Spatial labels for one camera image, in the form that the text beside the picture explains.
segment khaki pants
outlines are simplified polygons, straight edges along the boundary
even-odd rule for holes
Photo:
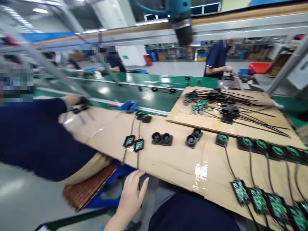
[[[70,177],[63,180],[63,182],[67,184],[80,183],[97,174],[100,170],[109,165],[111,161],[112,158],[98,152],[92,157],[92,159],[88,163],[85,164],[85,166],[83,166]]]

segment blue chair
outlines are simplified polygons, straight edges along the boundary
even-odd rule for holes
[[[128,165],[122,165],[121,162],[116,161],[116,171],[113,175],[107,180],[104,187],[101,191],[90,201],[90,203],[85,207],[85,209],[94,209],[94,208],[117,208],[120,202],[121,195],[116,199],[102,199],[101,195],[106,192],[109,186],[118,178],[122,178],[128,176],[131,172],[135,171],[136,169],[130,167]]]

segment trash can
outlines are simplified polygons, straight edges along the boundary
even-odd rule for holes
[[[147,54],[147,55],[144,55],[144,60],[145,60],[145,63],[147,64],[147,66],[152,66],[152,59],[151,59],[151,55]]]

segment red container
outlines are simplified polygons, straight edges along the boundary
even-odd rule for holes
[[[250,63],[248,68],[251,74],[264,74],[270,65],[271,63]]]
[[[147,66],[152,66],[152,59],[151,59],[151,56],[148,54],[148,55],[144,55],[144,60],[147,64]]]

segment blue crate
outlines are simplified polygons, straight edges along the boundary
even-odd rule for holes
[[[239,69],[238,75],[253,75],[249,69]]]
[[[120,111],[135,112],[139,107],[138,100],[128,100],[122,106],[119,107]]]

